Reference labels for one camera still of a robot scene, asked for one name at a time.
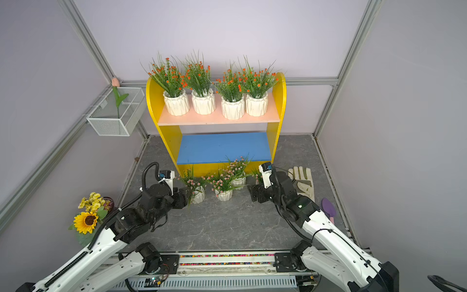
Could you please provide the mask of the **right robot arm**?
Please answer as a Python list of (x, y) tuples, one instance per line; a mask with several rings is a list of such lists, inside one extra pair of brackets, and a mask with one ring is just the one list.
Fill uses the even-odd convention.
[(315, 271), (345, 292), (399, 291), (398, 269), (349, 239), (312, 199), (297, 193), (286, 173), (267, 171), (263, 183), (248, 190), (252, 201), (274, 203), (279, 215), (301, 229), (294, 268)]

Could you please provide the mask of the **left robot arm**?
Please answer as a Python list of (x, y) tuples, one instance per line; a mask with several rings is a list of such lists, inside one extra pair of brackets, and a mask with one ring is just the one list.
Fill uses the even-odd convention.
[(146, 185), (148, 170), (142, 174), (140, 194), (125, 206), (107, 215), (93, 233), (91, 241), (58, 270), (37, 283), (26, 282), (19, 292), (106, 292), (116, 284), (140, 273), (158, 274), (166, 280), (170, 267), (151, 244), (143, 243), (115, 264), (99, 270), (109, 258), (142, 234), (155, 231), (160, 219), (167, 219), (172, 209), (183, 209), (189, 203), (191, 191), (173, 185), (175, 173), (155, 168), (156, 183)]

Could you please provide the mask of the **orange plant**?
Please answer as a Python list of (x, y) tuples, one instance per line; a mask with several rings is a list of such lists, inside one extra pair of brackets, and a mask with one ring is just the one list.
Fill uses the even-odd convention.
[(267, 68), (255, 68), (244, 56), (240, 79), (242, 92), (246, 96), (246, 113), (253, 117), (264, 116), (268, 109), (268, 92), (278, 82), (274, 64)]
[(195, 112), (200, 115), (212, 114), (216, 109), (214, 90), (211, 88), (211, 67), (204, 63), (204, 56), (191, 53), (184, 63), (187, 83), (192, 91)]
[(177, 62), (158, 53), (157, 60), (153, 59), (150, 63), (147, 74), (162, 88), (162, 96), (169, 114), (183, 116), (189, 112), (190, 105), (185, 90), (187, 82)]
[(229, 69), (222, 78), (216, 79), (216, 91), (221, 96), (223, 116), (228, 120), (238, 120), (245, 114), (245, 100), (243, 96), (243, 75), (229, 64)]

